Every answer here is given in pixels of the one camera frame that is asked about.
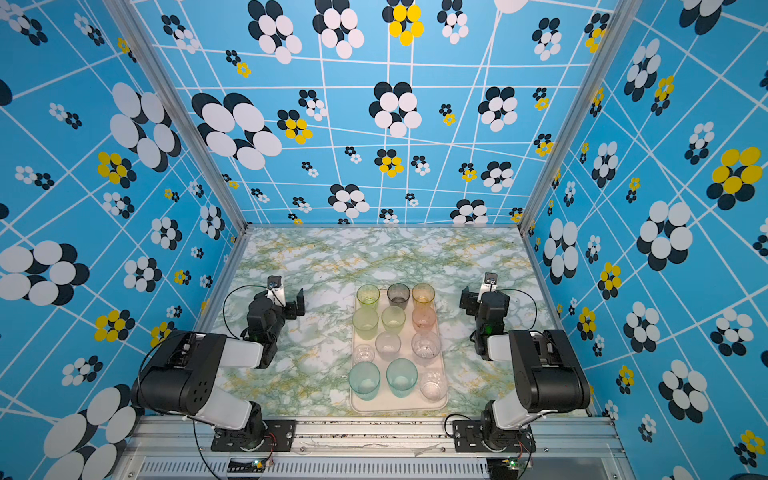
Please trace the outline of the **pink textured cup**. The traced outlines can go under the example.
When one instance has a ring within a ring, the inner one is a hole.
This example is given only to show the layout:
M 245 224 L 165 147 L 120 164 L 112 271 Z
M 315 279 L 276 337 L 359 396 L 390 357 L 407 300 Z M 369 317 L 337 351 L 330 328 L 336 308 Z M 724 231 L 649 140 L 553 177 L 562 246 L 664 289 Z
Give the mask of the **pink textured cup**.
M 416 332 L 427 333 L 435 326 L 437 316 L 430 306 L 417 305 L 412 312 L 412 324 Z

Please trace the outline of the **amber yellow cup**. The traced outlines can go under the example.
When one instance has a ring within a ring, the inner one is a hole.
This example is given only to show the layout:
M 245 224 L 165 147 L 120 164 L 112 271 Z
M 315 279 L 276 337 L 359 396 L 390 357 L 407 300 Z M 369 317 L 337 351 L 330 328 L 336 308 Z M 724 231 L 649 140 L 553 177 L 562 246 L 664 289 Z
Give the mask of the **amber yellow cup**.
M 428 283 L 418 283 L 411 289 L 411 297 L 415 307 L 432 308 L 435 296 L 435 289 Z

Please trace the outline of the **clear faceted glass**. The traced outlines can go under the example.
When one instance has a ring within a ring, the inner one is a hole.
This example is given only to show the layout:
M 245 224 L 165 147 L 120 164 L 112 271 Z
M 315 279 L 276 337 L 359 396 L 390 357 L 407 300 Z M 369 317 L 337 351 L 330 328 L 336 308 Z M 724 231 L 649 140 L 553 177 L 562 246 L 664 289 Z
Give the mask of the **clear faceted glass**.
M 428 366 L 441 354 L 442 344 L 439 336 L 432 332 L 417 332 L 411 340 L 411 349 L 418 365 Z

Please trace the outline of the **grey smoky cup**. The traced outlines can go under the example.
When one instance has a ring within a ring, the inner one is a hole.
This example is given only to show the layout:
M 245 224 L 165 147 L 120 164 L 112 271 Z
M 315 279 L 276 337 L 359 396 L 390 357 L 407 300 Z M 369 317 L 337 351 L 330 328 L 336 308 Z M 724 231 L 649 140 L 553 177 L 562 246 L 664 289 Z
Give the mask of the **grey smoky cup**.
M 395 283 L 387 289 L 387 299 L 391 307 L 405 310 L 411 297 L 411 289 L 403 283 Z

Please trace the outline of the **light green textured cup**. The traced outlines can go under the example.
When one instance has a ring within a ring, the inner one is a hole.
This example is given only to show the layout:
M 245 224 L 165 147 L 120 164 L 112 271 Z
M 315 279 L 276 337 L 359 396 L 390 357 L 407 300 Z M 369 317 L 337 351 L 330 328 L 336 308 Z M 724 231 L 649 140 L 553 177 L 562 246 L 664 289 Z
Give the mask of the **light green textured cup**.
M 364 340 L 373 340 L 378 335 L 378 312 L 371 307 L 362 306 L 353 315 L 353 326 L 356 335 Z
M 400 334 L 406 322 L 406 313 L 398 306 L 386 307 L 381 314 L 381 322 L 387 332 Z

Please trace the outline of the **small clear glass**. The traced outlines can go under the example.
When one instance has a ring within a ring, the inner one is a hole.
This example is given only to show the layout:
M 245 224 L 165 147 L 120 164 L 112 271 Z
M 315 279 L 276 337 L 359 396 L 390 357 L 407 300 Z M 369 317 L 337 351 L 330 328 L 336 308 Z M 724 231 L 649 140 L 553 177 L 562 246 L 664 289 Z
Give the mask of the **small clear glass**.
M 352 358 L 354 365 L 363 362 L 374 362 L 376 359 L 376 350 L 369 344 L 361 344 L 353 349 Z

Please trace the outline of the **green transparent cup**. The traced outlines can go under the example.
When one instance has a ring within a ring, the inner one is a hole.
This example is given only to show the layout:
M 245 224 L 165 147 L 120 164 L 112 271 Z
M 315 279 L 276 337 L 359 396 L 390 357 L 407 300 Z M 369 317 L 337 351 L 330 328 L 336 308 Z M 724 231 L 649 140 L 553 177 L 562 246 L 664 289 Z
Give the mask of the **green transparent cup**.
M 381 291 L 373 284 L 364 284 L 356 291 L 356 300 L 361 307 L 376 309 L 380 300 Z

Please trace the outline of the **frosted clear textured cup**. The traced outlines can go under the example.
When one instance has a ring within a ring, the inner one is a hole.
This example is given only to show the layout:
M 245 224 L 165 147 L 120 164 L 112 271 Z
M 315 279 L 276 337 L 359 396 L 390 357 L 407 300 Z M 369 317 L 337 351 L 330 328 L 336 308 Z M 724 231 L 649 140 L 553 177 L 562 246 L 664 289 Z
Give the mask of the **frosted clear textured cup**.
M 395 360 L 400 353 L 402 341 L 398 334 L 383 332 L 375 339 L 375 348 L 379 357 L 384 361 Z

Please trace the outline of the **tall teal cup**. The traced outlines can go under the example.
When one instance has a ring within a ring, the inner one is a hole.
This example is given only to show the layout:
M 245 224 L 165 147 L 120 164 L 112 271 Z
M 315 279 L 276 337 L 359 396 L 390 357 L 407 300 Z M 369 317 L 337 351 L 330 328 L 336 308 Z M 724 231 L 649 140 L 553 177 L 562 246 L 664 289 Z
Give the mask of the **tall teal cup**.
M 389 363 L 386 370 L 386 380 L 390 391 L 398 398 L 407 397 L 418 383 L 416 365 L 406 359 L 398 358 Z
M 380 370 L 373 362 L 359 362 L 350 370 L 348 383 L 355 396 L 364 401 L 373 400 L 381 383 Z

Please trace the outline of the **tall teal cup front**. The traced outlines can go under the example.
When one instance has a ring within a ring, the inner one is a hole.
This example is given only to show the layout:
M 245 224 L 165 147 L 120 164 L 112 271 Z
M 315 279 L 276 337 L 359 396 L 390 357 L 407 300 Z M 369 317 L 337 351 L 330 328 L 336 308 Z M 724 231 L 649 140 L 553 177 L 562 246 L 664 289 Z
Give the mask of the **tall teal cup front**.
M 348 383 L 355 396 L 364 401 L 373 400 L 381 383 L 380 370 L 373 362 L 359 362 L 350 370 Z

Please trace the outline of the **large clear glass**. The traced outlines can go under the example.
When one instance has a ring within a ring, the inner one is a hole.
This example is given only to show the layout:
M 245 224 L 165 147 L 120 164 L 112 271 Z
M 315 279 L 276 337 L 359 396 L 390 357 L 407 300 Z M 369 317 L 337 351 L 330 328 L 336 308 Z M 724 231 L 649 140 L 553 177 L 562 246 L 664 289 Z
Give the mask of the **large clear glass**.
M 448 390 L 448 382 L 441 371 L 430 370 L 420 376 L 419 389 L 422 396 L 429 402 L 440 402 Z

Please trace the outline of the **light green textured cup front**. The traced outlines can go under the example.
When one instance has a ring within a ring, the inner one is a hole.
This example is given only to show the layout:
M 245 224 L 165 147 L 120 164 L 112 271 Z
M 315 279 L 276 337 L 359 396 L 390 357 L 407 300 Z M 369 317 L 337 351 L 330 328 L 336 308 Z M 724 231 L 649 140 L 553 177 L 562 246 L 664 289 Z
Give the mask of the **light green textured cup front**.
M 398 306 L 386 307 L 381 314 L 381 322 L 387 332 L 400 334 L 406 322 L 406 313 Z

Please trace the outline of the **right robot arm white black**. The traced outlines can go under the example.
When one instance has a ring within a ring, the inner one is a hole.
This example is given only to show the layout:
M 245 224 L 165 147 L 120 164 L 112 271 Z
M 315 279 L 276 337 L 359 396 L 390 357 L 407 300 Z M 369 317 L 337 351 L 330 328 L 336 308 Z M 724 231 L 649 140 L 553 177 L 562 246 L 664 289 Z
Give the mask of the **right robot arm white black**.
M 567 334 L 561 329 L 505 329 L 511 299 L 490 286 L 464 288 L 459 308 L 475 320 L 470 340 L 485 361 L 511 365 L 515 388 L 486 404 L 479 420 L 482 442 L 491 451 L 513 445 L 533 449 L 529 425 L 548 414 L 583 410 L 590 386 Z

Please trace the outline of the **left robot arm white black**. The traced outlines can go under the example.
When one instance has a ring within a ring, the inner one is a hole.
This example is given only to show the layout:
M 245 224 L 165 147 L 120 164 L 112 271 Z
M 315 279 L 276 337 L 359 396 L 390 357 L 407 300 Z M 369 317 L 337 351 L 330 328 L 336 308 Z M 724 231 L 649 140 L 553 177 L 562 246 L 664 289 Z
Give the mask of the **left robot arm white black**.
M 304 291 L 288 301 L 281 289 L 256 294 L 248 326 L 237 338 L 176 330 L 142 362 L 131 390 L 132 403 L 159 414 L 186 416 L 214 429 L 213 451 L 287 452 L 296 422 L 266 421 L 261 406 L 216 385 L 222 368 L 265 369 L 278 351 L 288 320 L 306 312 Z

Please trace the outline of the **pink rectangular tray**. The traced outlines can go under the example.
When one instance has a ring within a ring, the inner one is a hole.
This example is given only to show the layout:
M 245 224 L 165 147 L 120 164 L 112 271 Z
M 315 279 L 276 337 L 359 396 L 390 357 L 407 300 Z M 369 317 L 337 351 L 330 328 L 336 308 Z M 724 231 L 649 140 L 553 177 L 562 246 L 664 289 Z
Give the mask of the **pink rectangular tray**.
M 440 410 L 448 403 L 443 344 L 431 295 L 390 296 L 363 286 L 355 296 L 353 360 L 347 376 L 360 414 Z

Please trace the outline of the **left green circuit board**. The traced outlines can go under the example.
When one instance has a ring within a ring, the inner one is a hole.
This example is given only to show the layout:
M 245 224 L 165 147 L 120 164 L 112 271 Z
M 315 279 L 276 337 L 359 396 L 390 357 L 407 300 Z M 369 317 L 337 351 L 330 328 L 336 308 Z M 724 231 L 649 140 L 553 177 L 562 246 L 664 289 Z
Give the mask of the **left green circuit board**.
M 228 474 L 262 474 L 271 466 L 266 459 L 231 459 L 227 465 Z

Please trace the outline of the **green circuit board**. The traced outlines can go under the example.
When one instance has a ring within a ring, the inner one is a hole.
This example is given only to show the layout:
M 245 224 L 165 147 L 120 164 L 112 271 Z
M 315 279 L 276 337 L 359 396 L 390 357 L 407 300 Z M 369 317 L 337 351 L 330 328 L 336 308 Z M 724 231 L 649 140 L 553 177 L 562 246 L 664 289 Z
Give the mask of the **green circuit board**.
M 266 459 L 231 459 L 227 465 L 228 474 L 262 474 L 271 466 Z
M 486 460 L 488 474 L 491 478 L 512 477 L 515 479 L 520 473 L 521 464 L 518 460 L 511 458 L 488 458 Z

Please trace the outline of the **right green circuit board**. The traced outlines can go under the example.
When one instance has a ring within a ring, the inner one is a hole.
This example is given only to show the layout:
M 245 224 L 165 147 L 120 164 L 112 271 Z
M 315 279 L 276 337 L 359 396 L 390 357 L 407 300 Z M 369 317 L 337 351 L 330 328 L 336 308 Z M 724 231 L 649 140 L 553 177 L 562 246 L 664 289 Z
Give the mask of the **right green circuit board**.
M 491 478 L 512 477 L 515 479 L 520 473 L 521 464 L 518 460 L 511 458 L 488 458 L 486 460 L 488 474 Z

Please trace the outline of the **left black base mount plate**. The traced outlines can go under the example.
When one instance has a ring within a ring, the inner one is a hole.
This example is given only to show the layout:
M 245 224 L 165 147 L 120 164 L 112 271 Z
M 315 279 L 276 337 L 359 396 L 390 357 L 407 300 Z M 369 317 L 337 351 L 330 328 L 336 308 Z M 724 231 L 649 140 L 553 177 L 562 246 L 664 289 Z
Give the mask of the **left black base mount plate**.
M 214 452 L 289 452 L 295 438 L 297 421 L 293 419 L 258 420 L 244 429 L 214 429 L 210 449 Z

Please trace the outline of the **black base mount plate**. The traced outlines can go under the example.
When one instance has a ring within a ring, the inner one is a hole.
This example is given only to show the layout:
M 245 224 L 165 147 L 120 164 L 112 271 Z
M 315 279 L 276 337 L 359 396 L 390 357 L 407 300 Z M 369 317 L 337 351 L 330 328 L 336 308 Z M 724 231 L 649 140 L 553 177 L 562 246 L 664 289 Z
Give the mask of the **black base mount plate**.
M 520 430 L 503 430 L 480 420 L 459 419 L 451 422 L 448 432 L 452 435 L 457 453 L 519 455 L 533 453 L 537 449 L 529 427 Z
M 295 438 L 297 421 L 293 419 L 258 420 L 244 429 L 214 429 L 210 449 L 214 452 L 289 452 Z

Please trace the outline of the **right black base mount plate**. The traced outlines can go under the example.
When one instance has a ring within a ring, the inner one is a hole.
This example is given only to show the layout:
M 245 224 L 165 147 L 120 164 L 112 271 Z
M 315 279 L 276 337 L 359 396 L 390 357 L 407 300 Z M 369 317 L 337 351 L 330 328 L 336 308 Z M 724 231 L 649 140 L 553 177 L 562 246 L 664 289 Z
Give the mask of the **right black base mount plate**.
M 520 430 L 503 430 L 480 420 L 459 419 L 451 422 L 448 432 L 452 435 L 457 453 L 519 455 L 533 453 L 537 449 L 529 427 Z

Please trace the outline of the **aluminium front rail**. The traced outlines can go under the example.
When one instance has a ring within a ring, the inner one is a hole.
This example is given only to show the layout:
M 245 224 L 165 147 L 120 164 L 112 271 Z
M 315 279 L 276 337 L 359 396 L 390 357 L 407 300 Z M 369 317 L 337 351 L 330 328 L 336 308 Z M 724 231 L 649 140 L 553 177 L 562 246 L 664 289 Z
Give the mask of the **aluminium front rail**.
M 117 479 L 513 479 L 491 478 L 488 458 L 521 464 L 515 479 L 633 479 L 613 424 L 550 417 L 533 424 L 536 451 L 457 453 L 451 422 L 437 417 L 304 417 L 289 452 L 214 452 L 213 432 L 178 418 L 137 427 Z M 231 459 L 266 459 L 262 474 L 228 474 Z

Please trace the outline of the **left aluminium corner post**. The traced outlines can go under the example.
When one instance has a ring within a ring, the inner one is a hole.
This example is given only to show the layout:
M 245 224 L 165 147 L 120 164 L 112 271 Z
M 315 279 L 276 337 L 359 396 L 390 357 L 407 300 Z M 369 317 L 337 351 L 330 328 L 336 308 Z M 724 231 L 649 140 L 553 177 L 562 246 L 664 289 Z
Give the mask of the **left aluminium corner post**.
M 248 225 L 244 215 L 229 188 L 224 185 L 216 162 L 200 137 L 192 118 L 187 113 L 185 103 L 174 87 L 168 69 L 163 65 L 156 50 L 152 47 L 146 29 L 140 25 L 138 16 L 133 12 L 130 2 L 105 1 L 104 4 L 119 30 L 126 36 L 131 49 L 138 57 L 143 72 L 166 107 L 172 121 L 178 128 L 181 139 L 189 148 L 190 155 L 216 194 L 222 208 L 229 215 L 238 234 L 245 234 Z

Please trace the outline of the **aluminium corner post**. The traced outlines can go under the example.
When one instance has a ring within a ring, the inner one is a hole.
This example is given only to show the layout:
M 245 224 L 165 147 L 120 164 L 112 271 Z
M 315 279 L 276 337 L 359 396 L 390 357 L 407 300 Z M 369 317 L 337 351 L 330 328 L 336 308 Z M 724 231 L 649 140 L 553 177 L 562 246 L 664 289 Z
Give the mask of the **aluminium corner post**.
M 595 93 L 602 85 L 612 62 L 622 46 L 632 21 L 641 6 L 641 0 L 619 1 L 617 9 L 611 15 L 611 23 L 606 37 L 594 54 L 593 60 L 586 71 L 584 80 L 574 98 L 567 116 L 556 136 L 553 152 L 539 175 L 529 201 L 525 207 L 523 218 L 519 224 L 521 235 L 527 233 L 527 229 L 536 219 L 555 173 L 565 160 L 568 149 L 586 118 L 588 107 Z
M 146 29 L 140 25 L 138 16 L 133 12 L 130 2 L 105 1 L 104 4 L 119 30 L 126 36 L 131 49 L 138 57 L 143 72 L 166 107 L 172 121 L 178 128 L 181 139 L 189 148 L 190 155 L 216 194 L 222 208 L 229 215 L 238 234 L 245 234 L 248 225 L 244 215 L 229 188 L 224 185 L 216 162 L 200 137 L 192 118 L 187 113 L 185 103 L 174 87 L 168 69 L 163 65 L 156 50 L 152 47 Z

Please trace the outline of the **right aluminium corner post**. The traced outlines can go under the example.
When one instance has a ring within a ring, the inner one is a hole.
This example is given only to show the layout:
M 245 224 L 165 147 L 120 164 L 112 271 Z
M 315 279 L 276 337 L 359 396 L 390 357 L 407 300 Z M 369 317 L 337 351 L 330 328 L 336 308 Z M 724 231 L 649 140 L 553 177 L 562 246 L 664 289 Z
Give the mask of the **right aluminium corner post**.
M 567 116 L 556 136 L 553 152 L 539 175 L 529 201 L 525 207 L 523 218 L 519 224 L 521 235 L 527 233 L 527 229 L 536 219 L 555 173 L 565 160 L 568 149 L 586 118 L 588 107 L 595 93 L 602 85 L 612 62 L 622 46 L 632 21 L 641 6 L 641 0 L 619 1 L 617 9 L 611 15 L 611 23 L 606 37 L 594 54 L 593 60 L 586 71 L 584 80 L 574 98 Z

